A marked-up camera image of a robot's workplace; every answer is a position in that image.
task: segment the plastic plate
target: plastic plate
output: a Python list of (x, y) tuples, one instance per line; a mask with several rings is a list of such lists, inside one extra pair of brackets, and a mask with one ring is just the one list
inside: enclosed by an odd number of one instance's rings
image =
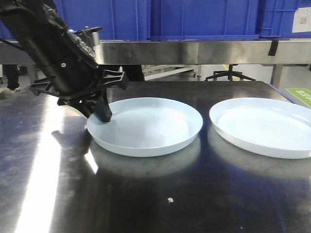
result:
[(161, 98), (134, 98), (113, 102), (109, 123), (96, 114), (87, 129), (104, 149), (126, 156), (152, 157), (189, 145), (203, 125), (201, 115), (187, 104)]
[(210, 119), (228, 142), (285, 159), (311, 157), (311, 109), (279, 100), (237, 98), (215, 104)]

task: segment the metal table surface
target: metal table surface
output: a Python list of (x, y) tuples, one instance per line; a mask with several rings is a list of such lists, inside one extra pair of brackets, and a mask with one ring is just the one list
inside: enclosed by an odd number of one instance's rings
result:
[(23, 91), (0, 103), (1, 233), (311, 232), (311, 159), (239, 149), (216, 134), (208, 116), (230, 98), (287, 101), (273, 88), (141, 82), (109, 90), (109, 101), (134, 97), (193, 106), (204, 119), (198, 138), (174, 154), (125, 157), (96, 145), (86, 120), (54, 97)]

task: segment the blue plastic bin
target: blue plastic bin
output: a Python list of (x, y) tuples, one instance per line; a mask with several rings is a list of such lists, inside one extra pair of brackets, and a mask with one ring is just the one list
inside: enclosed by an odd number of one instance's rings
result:
[(73, 30), (102, 26), (102, 40), (150, 38), (150, 0), (55, 0), (55, 4)]
[(0, 37), (5, 40), (14, 40), (14, 37), (6, 28), (6, 26), (0, 21)]
[[(311, 32), (293, 33), (298, 8), (311, 7), (311, 0), (259, 0), (257, 33), (260, 37), (310, 37)], [(299, 23), (307, 23), (307, 18)]]
[(258, 0), (152, 0), (151, 39), (256, 39)]

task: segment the qr code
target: qr code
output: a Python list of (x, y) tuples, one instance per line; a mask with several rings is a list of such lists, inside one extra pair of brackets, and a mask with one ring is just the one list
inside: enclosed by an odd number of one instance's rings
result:
[(300, 24), (307, 24), (308, 22), (308, 17), (301, 17), (300, 18)]

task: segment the green sign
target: green sign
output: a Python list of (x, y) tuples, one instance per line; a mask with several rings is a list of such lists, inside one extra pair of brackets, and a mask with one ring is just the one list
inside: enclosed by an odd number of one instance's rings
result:
[(311, 91), (305, 88), (286, 88), (288, 92), (296, 96), (311, 108)]

